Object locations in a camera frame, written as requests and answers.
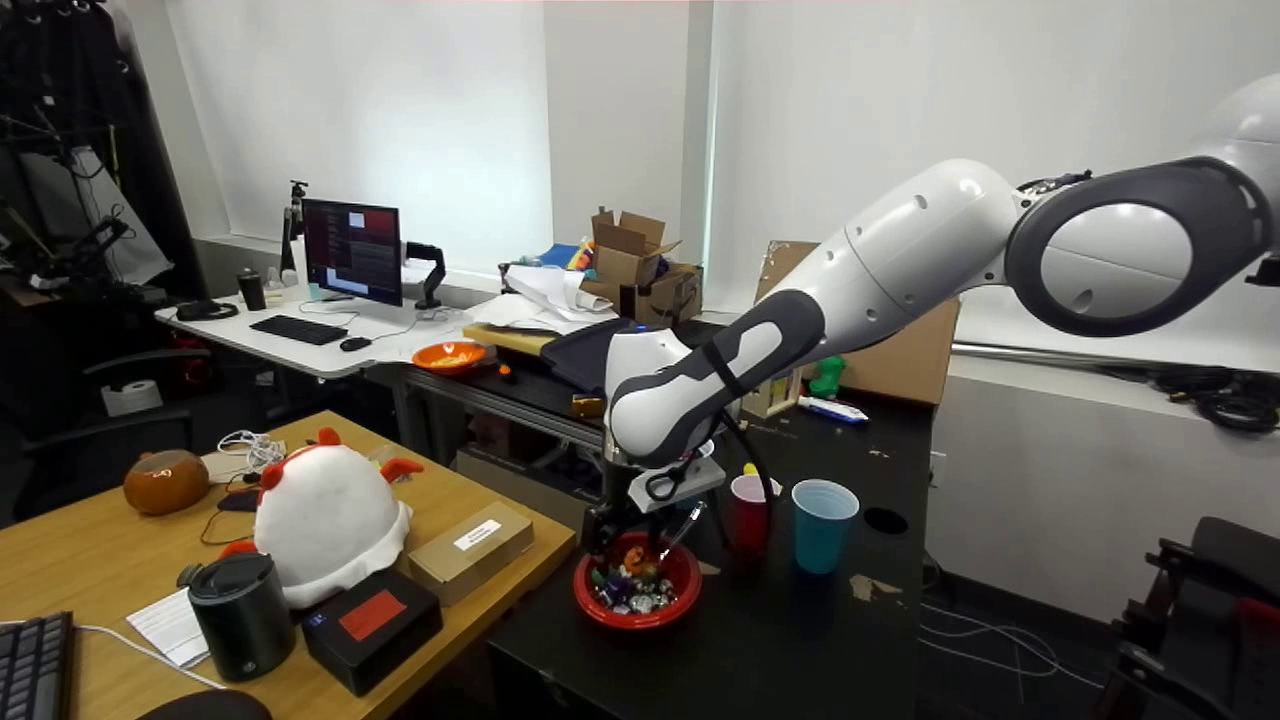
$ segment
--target white wall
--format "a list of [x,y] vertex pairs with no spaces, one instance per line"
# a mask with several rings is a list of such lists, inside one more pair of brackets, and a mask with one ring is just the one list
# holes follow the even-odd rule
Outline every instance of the white wall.
[[536,0],[156,6],[209,148],[223,238],[278,242],[287,180],[398,203],[405,238],[496,264],[550,245]]
[[688,137],[688,8],[694,0],[546,0],[558,242],[590,238],[594,214],[630,209],[667,224],[667,242],[700,247],[686,224]]
[[199,242],[271,247],[287,175],[309,175],[482,264],[575,242],[601,203],[700,258],[709,8],[128,6]]
[[714,305],[750,300],[768,242],[820,242],[948,158],[1010,180],[1169,161],[1280,73],[1276,27],[1262,0],[720,0]]

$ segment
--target cup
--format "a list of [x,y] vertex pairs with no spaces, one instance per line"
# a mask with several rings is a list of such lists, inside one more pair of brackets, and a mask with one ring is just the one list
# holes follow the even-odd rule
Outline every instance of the cup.
[[799,572],[831,575],[850,554],[861,499],[835,481],[799,481],[794,505]]
[[766,481],[759,477],[738,477],[729,483],[734,491],[734,547],[741,559],[759,559],[768,554],[774,515],[766,505]]
[[235,285],[240,285],[244,307],[252,307],[252,311],[270,307],[264,282],[252,267],[244,267],[235,278]]
[[240,554],[199,569],[188,601],[223,680],[252,680],[287,661],[294,616],[271,555]]

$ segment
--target cardboard box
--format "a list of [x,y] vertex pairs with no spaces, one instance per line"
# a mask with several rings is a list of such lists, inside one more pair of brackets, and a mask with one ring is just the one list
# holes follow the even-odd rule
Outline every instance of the cardboard box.
[[[766,295],[774,285],[782,285],[813,247],[816,247],[813,242],[774,242],[756,294]],[[843,388],[865,388],[872,395],[902,395],[915,405],[942,405],[948,388],[948,368],[953,368],[957,319],[961,319],[961,300],[943,300],[934,311],[915,315],[896,336],[889,336],[883,345],[865,353],[843,353],[850,361]]]
[[850,353],[843,388],[942,405],[953,368],[957,319],[961,300],[953,295],[934,311],[915,315],[894,339],[865,353]]
[[635,319],[673,324],[706,307],[700,264],[678,264],[665,254],[665,224],[653,216],[597,214],[594,216],[594,258],[597,271],[583,294],[614,300],[617,311],[635,311]]
[[532,540],[532,526],[512,505],[483,505],[438,540],[407,554],[412,575],[444,603],[462,601],[506,569]]
[[706,311],[706,267],[700,264],[648,264],[635,295],[635,315],[653,324],[694,319]]

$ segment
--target keyboard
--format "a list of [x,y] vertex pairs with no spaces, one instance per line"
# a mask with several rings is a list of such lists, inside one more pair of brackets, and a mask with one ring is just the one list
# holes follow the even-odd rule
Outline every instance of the keyboard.
[[73,701],[73,611],[0,623],[0,716],[63,720]]
[[349,336],[344,330],[301,319],[301,315],[270,315],[270,319],[258,319],[248,330],[271,333],[271,336],[287,336],[287,339],[301,339],[301,345],[332,345],[332,339]]

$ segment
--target white box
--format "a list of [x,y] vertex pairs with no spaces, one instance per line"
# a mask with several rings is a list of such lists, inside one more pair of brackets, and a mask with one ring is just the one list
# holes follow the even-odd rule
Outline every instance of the white box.
[[1231,437],[1166,393],[957,357],[934,426],[925,544],[942,569],[1118,621],[1155,540],[1202,515],[1280,532],[1280,437]]

